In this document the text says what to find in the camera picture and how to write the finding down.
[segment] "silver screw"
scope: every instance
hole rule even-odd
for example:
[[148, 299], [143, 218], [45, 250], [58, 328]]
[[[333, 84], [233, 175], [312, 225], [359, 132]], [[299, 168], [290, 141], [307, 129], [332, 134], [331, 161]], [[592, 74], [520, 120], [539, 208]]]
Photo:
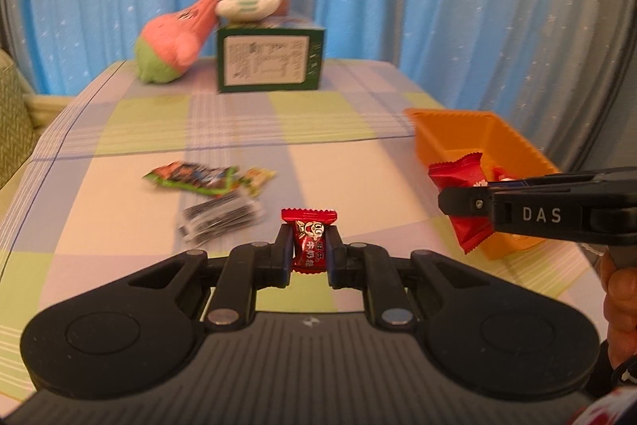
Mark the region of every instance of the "silver screw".
[[208, 313], [208, 320], [212, 324], [226, 326], [239, 320], [239, 312], [232, 308], [218, 308]]
[[390, 308], [385, 310], [380, 317], [386, 323], [398, 326], [412, 322], [413, 313], [405, 308]]

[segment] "orange basket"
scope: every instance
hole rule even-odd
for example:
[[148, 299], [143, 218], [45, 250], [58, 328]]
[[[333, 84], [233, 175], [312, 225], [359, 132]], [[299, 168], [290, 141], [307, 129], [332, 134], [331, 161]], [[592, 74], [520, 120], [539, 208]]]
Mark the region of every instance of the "orange basket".
[[[482, 169], [493, 181], [499, 166], [515, 178], [558, 173], [559, 170], [530, 142], [491, 112], [407, 109], [416, 133], [416, 155], [425, 168], [436, 162], [457, 161], [482, 152]], [[527, 250], [543, 238], [496, 232], [480, 248], [492, 260]]]

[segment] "hand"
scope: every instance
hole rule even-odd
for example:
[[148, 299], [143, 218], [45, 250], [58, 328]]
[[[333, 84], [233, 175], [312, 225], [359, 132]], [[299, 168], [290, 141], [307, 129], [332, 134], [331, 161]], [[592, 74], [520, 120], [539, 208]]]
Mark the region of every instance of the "hand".
[[637, 269], [617, 270], [608, 253], [601, 259], [601, 283], [606, 292], [608, 357], [615, 369], [637, 354]]

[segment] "pink plush toy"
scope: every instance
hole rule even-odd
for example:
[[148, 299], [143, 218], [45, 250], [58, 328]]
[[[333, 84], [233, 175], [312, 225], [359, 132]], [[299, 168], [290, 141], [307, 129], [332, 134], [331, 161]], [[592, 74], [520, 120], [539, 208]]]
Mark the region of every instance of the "pink plush toy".
[[217, 25], [216, 6], [217, 0], [198, 0], [189, 8], [150, 20], [135, 42], [139, 79], [168, 83], [183, 75]]

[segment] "table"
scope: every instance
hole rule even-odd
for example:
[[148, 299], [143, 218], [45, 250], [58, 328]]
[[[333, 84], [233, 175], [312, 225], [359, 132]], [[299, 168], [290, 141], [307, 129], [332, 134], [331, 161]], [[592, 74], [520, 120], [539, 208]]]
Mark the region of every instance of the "table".
[[[162, 86], [142, 84], [133, 61], [119, 62], [42, 136], [0, 225], [0, 414], [33, 390], [18, 343], [35, 313], [187, 248], [175, 218], [203, 197], [142, 179], [179, 160], [278, 172], [261, 197], [265, 220], [208, 243], [211, 257], [272, 241], [282, 207], [333, 208], [346, 242], [465, 260], [578, 307], [605, 336], [600, 284], [574, 244], [546, 241], [499, 261], [479, 249], [464, 255], [402, 114], [441, 105], [391, 64], [327, 60], [317, 92], [215, 90], [212, 59]], [[354, 311], [362, 300], [331, 290], [324, 274], [295, 274], [286, 290], [260, 291], [257, 309]]]

